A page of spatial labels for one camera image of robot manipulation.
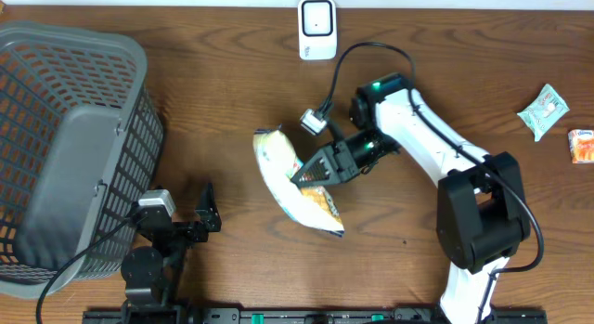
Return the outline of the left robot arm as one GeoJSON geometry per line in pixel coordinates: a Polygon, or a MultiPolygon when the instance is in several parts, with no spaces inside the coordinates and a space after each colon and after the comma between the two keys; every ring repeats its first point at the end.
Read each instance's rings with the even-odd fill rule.
{"type": "Polygon", "coordinates": [[[133,249],[123,259],[123,323],[201,322],[200,310],[178,300],[177,290],[187,251],[221,230],[213,185],[207,184],[200,194],[194,209],[197,220],[175,222],[175,211],[166,189],[145,192],[131,208],[132,226],[151,244],[133,249]]]}

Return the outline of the teal wet wipes pack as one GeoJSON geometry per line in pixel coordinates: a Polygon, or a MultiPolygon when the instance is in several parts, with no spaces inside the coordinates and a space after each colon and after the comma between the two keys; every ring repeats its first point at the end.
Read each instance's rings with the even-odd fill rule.
{"type": "Polygon", "coordinates": [[[517,113],[539,142],[547,131],[570,110],[565,100],[550,85],[545,84],[537,98],[517,113]]]}

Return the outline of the yellow snack bag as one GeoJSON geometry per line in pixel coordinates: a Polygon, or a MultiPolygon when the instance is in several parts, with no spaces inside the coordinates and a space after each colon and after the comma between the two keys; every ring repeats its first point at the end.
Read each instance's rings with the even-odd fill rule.
{"type": "Polygon", "coordinates": [[[342,237],[344,226],[328,191],[322,186],[298,188],[291,182],[303,163],[289,139],[278,129],[258,129],[252,145],[263,180],[285,214],[302,226],[342,237]]]}

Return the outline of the orange tissue pack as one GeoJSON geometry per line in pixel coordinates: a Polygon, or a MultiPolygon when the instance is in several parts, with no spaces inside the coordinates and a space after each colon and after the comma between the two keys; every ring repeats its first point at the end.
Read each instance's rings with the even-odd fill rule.
{"type": "Polygon", "coordinates": [[[568,141],[572,163],[594,162],[594,137],[592,130],[571,130],[568,133],[568,141]]]}

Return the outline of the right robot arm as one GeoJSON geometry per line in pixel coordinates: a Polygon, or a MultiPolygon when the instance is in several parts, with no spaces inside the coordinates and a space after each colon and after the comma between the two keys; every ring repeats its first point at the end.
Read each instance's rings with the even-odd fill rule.
{"type": "Polygon", "coordinates": [[[332,134],[292,177],[298,188],[338,185],[404,149],[437,188],[436,232],[450,261],[435,308],[400,308],[393,323],[544,323],[542,313],[497,311],[497,278],[532,230],[517,161],[491,155],[457,134],[411,80],[392,73],[357,88],[349,109],[357,133],[332,134]]]}

